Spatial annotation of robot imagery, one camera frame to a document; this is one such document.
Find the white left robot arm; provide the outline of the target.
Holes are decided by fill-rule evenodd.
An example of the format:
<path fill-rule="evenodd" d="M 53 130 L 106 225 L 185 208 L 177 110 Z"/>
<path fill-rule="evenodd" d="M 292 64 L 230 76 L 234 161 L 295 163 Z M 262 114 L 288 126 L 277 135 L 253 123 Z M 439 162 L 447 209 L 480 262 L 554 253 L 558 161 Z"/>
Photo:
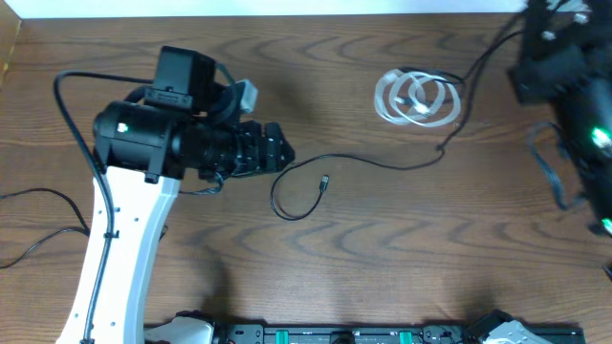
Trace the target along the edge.
<path fill-rule="evenodd" d="M 192 315 L 149 329 L 144 308 L 165 220 L 189 169 L 218 193 L 229 178 L 283 170 L 295 157 L 275 122 L 253 110 L 247 80 L 215 79 L 224 66 L 165 46 L 153 79 L 110 103 L 84 155 L 94 174 L 94 217 L 62 343 L 210 343 L 213 325 Z"/>

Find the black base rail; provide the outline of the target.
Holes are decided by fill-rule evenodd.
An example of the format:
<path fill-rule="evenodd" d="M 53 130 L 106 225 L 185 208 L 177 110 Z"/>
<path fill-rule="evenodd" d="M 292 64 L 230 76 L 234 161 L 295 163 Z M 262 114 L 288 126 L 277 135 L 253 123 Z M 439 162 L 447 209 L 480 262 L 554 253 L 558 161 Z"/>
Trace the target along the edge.
<path fill-rule="evenodd" d="M 161 325 L 144 328 L 146 343 L 201 344 L 585 344 L 582 328 L 567 325 L 525 325 L 495 310 L 475 323 L 429 322 L 397 326 L 297 326 L 265 322 L 224 323 L 201 312 L 178 312 Z"/>

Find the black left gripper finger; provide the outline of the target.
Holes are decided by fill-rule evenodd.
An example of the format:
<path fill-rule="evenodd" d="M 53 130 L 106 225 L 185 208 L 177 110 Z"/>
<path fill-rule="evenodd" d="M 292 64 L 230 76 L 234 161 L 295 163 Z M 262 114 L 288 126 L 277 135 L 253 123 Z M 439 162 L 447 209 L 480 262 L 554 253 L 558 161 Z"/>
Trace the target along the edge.
<path fill-rule="evenodd" d="M 269 122 L 264 127 L 267 140 L 265 171 L 280 172 L 295 159 L 295 150 L 285 138 L 277 122 Z"/>
<path fill-rule="evenodd" d="M 243 135 L 246 143 L 246 171 L 257 174 L 273 173 L 277 167 L 274 123 L 246 121 L 243 123 Z"/>

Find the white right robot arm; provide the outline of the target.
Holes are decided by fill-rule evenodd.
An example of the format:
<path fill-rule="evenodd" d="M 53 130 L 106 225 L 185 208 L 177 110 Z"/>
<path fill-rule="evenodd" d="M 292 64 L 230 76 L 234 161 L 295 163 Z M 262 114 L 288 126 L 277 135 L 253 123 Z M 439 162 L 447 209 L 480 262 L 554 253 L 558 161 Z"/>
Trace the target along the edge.
<path fill-rule="evenodd" d="M 548 103 L 552 126 L 578 172 L 599 235 L 611 233 L 611 3 L 588 1 L 566 26 L 551 24 L 561 2 L 533 0 L 519 58 L 509 71 L 517 100 Z"/>

